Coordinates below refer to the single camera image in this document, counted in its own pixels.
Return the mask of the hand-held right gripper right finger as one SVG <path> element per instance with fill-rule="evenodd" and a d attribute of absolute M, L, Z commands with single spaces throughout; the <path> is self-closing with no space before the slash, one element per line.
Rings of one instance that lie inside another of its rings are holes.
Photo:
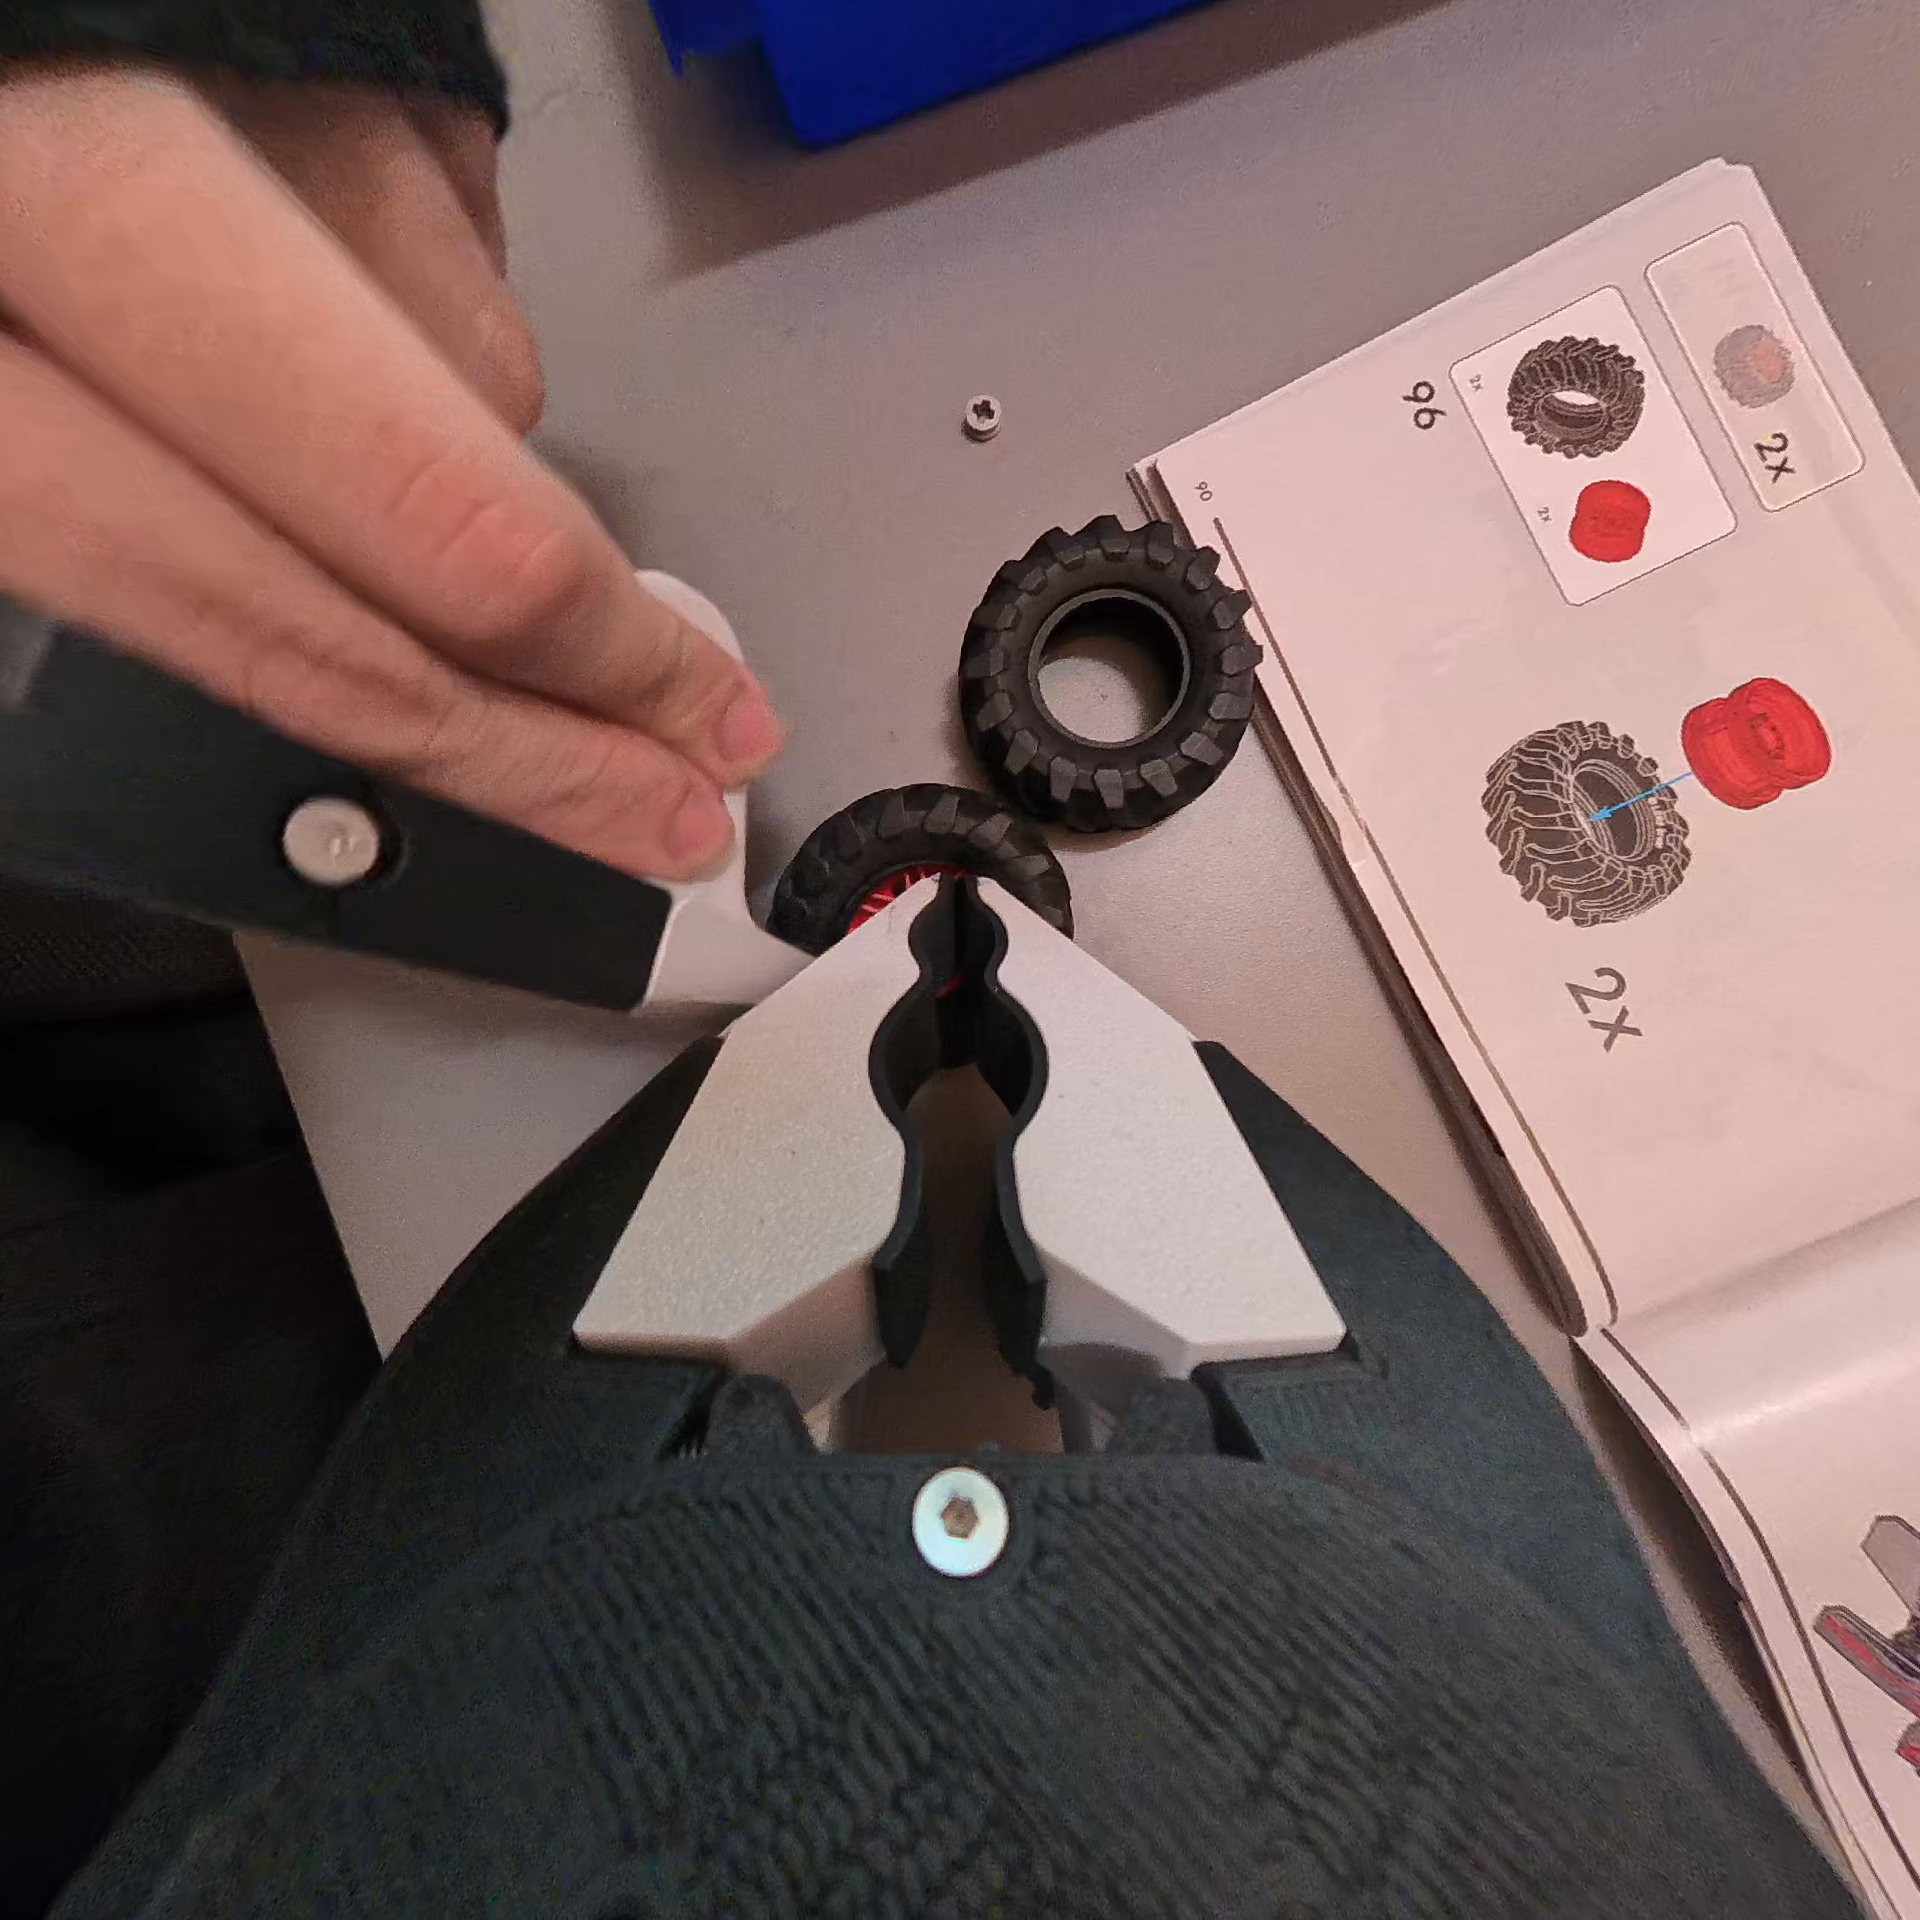
<path fill-rule="evenodd" d="M 989 879 L 956 885 L 972 1053 L 1006 1108 L 983 1273 L 998 1355 L 1053 1407 L 1337 1353 L 1349 1325 L 1205 1050 Z"/>

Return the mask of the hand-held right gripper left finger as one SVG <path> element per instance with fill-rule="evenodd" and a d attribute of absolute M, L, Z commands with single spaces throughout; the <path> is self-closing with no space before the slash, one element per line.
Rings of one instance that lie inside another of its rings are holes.
<path fill-rule="evenodd" d="M 926 1332 L 926 1150 L 949 882 L 922 879 L 732 1025 L 573 1321 L 597 1353 L 710 1361 L 813 1407 Z"/>

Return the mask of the black toy wheel red rim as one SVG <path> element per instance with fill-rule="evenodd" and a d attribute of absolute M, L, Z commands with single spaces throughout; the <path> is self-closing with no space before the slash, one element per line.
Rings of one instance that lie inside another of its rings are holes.
<path fill-rule="evenodd" d="M 826 953 L 917 882 L 996 882 L 1073 938 L 1073 892 L 1041 829 L 973 788 L 906 785 L 873 790 L 819 822 L 774 885 L 769 930 Z"/>

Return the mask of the black toy tire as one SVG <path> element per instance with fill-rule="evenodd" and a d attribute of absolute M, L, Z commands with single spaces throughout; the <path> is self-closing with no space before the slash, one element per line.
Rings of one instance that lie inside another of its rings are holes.
<path fill-rule="evenodd" d="M 1130 529 L 1110 515 L 1076 532 L 1049 529 L 998 566 L 956 676 L 967 743 L 1010 803 L 1073 833 L 1139 833 L 1220 779 L 1252 722 L 1263 650 L 1247 626 L 1252 597 L 1219 566 L 1171 521 Z M 1124 740 L 1073 732 L 1041 687 L 1061 626 L 1101 609 L 1135 620 L 1177 668 L 1163 715 Z"/>

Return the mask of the grey desk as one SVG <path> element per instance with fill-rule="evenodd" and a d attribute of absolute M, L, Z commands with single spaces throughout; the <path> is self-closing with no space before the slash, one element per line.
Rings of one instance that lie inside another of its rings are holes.
<path fill-rule="evenodd" d="M 538 451 L 638 564 L 732 620 L 783 715 L 763 902 L 886 785 L 973 781 L 953 659 L 996 564 L 1139 517 L 1132 465 L 1706 158 L 1757 169 L 1916 467 L 1916 4 L 1215 4 L 802 150 L 756 61 L 677 79 L 644 4 L 486 4 L 534 327 Z M 993 394 L 993 444 L 963 433 Z M 1062 853 L 1078 938 L 1444 1243 L 1569 1403 L 1721 1711 L 1818 1810 L 1707 1538 L 1572 1355 L 1454 1098 L 1263 745 L 1140 837 Z M 386 1353 L 449 1273 L 699 1025 L 619 1025 L 249 943 L 303 1140 Z M 851 1449 L 1044 1449 L 988 1339 L 969 1071 L 917 1106 L 945 1255 L 929 1341 Z"/>

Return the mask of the person's left hand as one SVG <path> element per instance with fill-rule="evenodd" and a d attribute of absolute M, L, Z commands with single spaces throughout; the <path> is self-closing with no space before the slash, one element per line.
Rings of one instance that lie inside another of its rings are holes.
<path fill-rule="evenodd" d="M 782 726 L 529 444 L 481 108 L 13 65 L 3 299 L 6 597 L 625 874 L 725 859 Z"/>

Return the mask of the person's dark clothing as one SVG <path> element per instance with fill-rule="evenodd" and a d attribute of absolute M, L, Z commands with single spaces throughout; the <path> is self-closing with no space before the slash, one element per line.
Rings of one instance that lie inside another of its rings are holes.
<path fill-rule="evenodd" d="M 195 1718 L 374 1366 L 233 942 L 4 879 L 4 1916 Z"/>

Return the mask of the white instruction booklet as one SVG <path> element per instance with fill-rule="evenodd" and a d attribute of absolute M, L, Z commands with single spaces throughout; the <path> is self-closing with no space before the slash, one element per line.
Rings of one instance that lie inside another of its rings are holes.
<path fill-rule="evenodd" d="M 1587 1363 L 1916 1916 L 1916 484 L 1706 159 L 1135 467 Z"/>

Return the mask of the blue plastic bin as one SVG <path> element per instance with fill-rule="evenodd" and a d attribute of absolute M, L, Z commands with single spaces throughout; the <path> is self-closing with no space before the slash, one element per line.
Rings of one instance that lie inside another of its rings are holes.
<path fill-rule="evenodd" d="M 829 149 L 1189 12 L 1189 3 L 652 3 L 667 61 L 756 55 Z"/>

